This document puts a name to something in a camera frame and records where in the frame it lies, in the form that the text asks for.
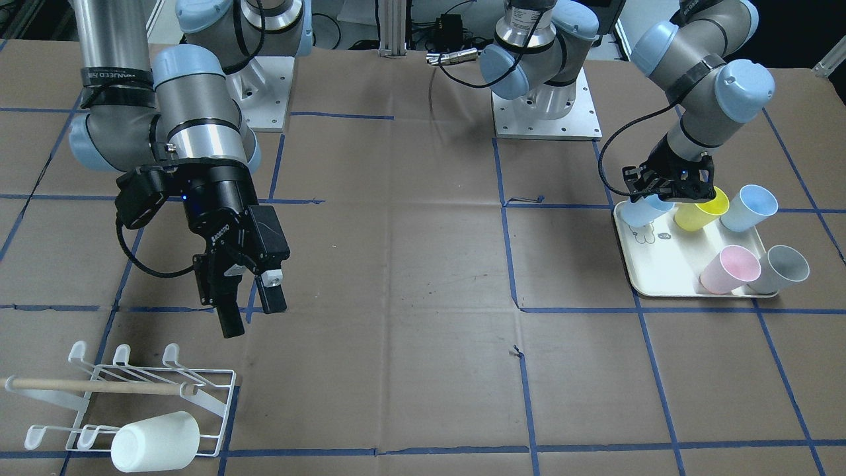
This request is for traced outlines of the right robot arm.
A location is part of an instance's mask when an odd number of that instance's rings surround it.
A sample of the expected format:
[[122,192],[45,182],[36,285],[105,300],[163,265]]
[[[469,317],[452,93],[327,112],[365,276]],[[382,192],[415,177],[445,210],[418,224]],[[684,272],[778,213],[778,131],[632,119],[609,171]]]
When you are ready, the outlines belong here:
[[[69,144],[87,168],[119,172],[116,235],[130,262],[160,278],[193,273],[224,337],[239,337],[245,273],[254,274],[264,313],[287,308],[290,250],[254,187],[262,151],[250,119],[278,93],[258,58],[311,51],[311,2],[178,1],[175,10],[185,43],[150,58],[140,2],[73,2],[85,113],[73,119]],[[165,273],[136,259],[124,230],[144,228],[169,198],[181,199],[205,249]]]

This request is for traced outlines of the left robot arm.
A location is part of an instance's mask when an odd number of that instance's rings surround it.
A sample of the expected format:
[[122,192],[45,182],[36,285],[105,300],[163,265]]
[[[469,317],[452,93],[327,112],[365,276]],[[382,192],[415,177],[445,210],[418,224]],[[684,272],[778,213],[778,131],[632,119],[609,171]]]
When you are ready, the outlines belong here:
[[[574,1],[508,1],[494,39],[478,56],[492,93],[499,138],[562,139],[590,105],[584,61],[600,22]],[[683,115],[643,163],[622,170],[631,201],[715,198],[712,155],[770,101],[775,82],[761,64],[728,61],[753,36],[749,1],[681,1],[668,21],[644,33],[629,60]]]

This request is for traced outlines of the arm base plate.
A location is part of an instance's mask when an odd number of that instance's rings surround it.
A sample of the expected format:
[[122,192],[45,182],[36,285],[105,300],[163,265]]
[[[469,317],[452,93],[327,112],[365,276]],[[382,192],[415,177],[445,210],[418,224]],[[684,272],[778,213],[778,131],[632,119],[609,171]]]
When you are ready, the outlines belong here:
[[254,132],[282,132],[294,78],[293,57],[260,56],[226,76],[227,90]]
[[584,70],[567,87],[540,85],[519,99],[492,93],[496,136],[512,139],[592,141],[602,131]]

